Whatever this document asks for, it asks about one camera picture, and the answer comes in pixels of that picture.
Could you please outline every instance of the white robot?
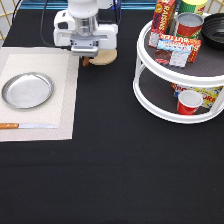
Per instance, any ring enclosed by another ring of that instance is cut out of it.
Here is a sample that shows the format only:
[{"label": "white robot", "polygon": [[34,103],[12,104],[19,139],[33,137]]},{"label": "white robot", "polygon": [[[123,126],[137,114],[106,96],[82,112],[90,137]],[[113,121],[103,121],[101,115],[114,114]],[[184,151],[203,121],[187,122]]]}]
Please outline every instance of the white robot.
[{"label": "white robot", "polygon": [[74,55],[83,57],[96,57],[99,49],[116,49],[118,26],[97,22],[99,9],[113,5],[114,0],[68,0],[68,9],[54,20],[55,45],[71,46]]}]

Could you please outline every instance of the two-tier organizer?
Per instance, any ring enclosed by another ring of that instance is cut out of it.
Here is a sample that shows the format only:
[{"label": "two-tier organizer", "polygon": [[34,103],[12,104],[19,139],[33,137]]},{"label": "two-tier organizer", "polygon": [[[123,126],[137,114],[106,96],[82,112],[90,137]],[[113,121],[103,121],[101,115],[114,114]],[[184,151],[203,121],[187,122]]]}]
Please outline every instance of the two-tier organizer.
[{"label": "two-tier organizer", "polygon": [[222,90],[209,110],[200,107],[195,115],[180,115],[171,83],[188,87],[211,88],[224,85],[224,52],[207,45],[202,38],[195,63],[185,68],[168,67],[154,61],[156,49],[148,46],[152,21],[142,29],[137,42],[134,93],[141,105],[168,121],[192,124],[210,120],[224,109]]}]

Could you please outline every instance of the metal plate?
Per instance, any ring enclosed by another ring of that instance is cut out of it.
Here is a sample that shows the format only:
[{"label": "metal plate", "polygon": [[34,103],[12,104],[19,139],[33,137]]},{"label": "metal plate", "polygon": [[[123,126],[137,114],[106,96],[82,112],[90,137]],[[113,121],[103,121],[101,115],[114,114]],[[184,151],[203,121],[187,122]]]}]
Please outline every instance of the metal plate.
[{"label": "metal plate", "polygon": [[45,102],[53,89],[54,84],[48,76],[29,72],[10,79],[2,89],[2,98],[14,108],[32,108]]}]

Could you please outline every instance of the white cloth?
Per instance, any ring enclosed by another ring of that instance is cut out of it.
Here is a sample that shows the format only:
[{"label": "white cloth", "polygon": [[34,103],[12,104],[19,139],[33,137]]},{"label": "white cloth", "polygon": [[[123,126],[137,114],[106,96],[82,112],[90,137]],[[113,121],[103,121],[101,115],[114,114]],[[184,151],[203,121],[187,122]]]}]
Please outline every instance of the white cloth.
[{"label": "white cloth", "polygon": [[52,48],[1,48],[0,88],[12,77],[40,72],[54,82],[54,92],[44,103],[30,109],[14,109],[0,100],[0,123],[45,123],[57,129],[0,130],[0,141],[71,139],[73,131],[78,57]]}]

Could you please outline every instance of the red cup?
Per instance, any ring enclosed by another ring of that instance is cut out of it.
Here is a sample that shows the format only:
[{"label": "red cup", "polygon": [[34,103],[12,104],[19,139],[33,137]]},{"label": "red cup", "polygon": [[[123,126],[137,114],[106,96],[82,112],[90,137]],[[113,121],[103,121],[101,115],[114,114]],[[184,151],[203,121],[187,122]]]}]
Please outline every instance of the red cup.
[{"label": "red cup", "polygon": [[203,104],[203,96],[193,90],[184,90],[178,95],[177,111],[182,115],[193,115]]}]

